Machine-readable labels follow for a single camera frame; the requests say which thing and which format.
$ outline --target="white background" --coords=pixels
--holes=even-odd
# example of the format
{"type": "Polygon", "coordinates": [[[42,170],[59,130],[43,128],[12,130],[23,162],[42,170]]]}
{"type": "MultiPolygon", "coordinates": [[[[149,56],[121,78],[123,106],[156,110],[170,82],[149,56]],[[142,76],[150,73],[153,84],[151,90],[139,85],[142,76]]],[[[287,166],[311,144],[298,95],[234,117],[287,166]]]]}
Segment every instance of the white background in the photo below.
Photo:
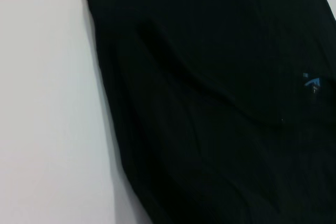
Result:
{"type": "Polygon", "coordinates": [[[150,223],[107,111],[86,0],[0,0],[0,223],[150,223]]]}

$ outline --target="black t-shirt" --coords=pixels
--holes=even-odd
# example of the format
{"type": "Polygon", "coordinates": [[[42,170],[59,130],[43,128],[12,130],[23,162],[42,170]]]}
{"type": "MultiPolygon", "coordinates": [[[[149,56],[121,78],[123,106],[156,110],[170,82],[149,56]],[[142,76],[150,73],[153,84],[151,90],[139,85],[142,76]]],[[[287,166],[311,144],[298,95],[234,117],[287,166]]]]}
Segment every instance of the black t-shirt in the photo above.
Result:
{"type": "Polygon", "coordinates": [[[336,222],[327,0],[88,0],[122,165],[157,224],[336,222]]]}

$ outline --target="black cloth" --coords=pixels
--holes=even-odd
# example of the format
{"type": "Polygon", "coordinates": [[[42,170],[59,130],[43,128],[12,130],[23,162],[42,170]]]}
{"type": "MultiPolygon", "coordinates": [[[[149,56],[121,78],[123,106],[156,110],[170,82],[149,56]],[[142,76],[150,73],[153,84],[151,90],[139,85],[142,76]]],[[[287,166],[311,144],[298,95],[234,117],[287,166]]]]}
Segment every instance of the black cloth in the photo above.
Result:
{"type": "Polygon", "coordinates": [[[327,0],[88,0],[122,165],[154,224],[336,223],[327,0]]]}

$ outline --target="black fabric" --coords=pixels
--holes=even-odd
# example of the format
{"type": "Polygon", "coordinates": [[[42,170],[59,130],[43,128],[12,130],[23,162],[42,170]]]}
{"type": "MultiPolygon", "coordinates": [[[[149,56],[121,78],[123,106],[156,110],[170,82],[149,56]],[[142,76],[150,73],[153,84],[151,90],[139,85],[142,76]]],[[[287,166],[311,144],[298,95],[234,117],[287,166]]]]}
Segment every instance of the black fabric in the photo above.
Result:
{"type": "Polygon", "coordinates": [[[125,173],[154,224],[336,223],[327,0],[88,0],[125,173]]]}

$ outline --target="white wall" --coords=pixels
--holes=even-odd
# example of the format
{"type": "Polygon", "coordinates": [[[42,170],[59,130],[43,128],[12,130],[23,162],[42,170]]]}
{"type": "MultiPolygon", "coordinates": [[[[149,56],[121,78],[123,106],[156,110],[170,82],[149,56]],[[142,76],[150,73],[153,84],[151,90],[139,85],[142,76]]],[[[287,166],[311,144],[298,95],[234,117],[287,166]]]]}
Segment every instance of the white wall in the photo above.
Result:
{"type": "Polygon", "coordinates": [[[0,0],[0,223],[149,223],[106,111],[85,0],[0,0]]]}

